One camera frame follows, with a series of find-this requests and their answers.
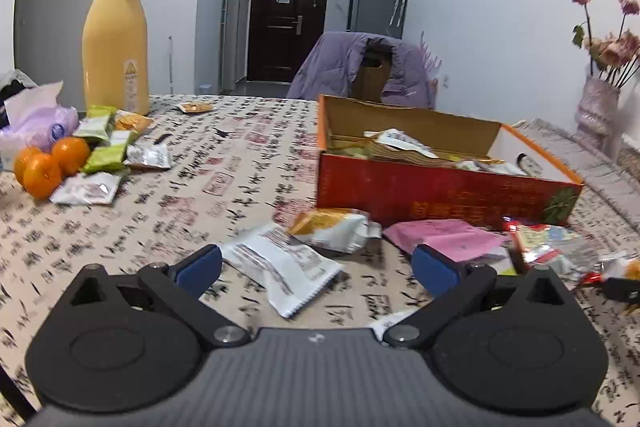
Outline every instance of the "pink paper packet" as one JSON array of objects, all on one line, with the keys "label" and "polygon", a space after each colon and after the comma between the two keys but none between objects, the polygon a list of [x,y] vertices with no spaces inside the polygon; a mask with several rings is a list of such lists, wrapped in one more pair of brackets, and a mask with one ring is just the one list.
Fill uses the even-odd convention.
[{"label": "pink paper packet", "polygon": [[458,263],[490,253],[506,241],[497,233],[478,229],[461,219],[396,223],[386,229],[384,235],[406,253],[414,253],[418,245],[429,245]]}]

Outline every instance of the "refrigerator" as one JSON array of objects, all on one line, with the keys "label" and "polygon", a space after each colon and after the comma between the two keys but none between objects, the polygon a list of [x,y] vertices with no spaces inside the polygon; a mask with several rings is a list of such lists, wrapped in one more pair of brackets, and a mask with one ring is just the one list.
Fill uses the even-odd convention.
[{"label": "refrigerator", "polygon": [[401,39],[404,17],[400,26],[397,26],[396,14],[393,25],[389,25],[395,4],[396,0],[349,0],[347,31],[376,33]]}]

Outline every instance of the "yellow thermos bottle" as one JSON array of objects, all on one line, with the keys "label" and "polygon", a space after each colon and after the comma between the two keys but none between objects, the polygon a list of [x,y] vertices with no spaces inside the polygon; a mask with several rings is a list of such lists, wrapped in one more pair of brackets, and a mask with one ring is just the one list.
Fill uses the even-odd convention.
[{"label": "yellow thermos bottle", "polygon": [[84,101],[149,112],[146,19],[140,0],[94,0],[82,32]]}]

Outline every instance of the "dark brown door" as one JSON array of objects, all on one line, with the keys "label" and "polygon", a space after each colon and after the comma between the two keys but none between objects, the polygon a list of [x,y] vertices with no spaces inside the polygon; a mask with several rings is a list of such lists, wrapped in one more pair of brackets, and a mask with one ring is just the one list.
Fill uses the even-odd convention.
[{"label": "dark brown door", "polygon": [[291,82],[324,31],[326,0],[252,0],[249,80]]}]

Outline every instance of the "floor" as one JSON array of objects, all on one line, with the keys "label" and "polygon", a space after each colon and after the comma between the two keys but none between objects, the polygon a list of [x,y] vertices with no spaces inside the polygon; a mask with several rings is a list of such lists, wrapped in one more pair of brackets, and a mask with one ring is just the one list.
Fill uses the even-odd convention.
[{"label": "floor", "polygon": [[291,84],[289,82],[249,82],[241,80],[233,91],[221,94],[234,96],[261,96],[263,98],[287,98],[287,92]]}]

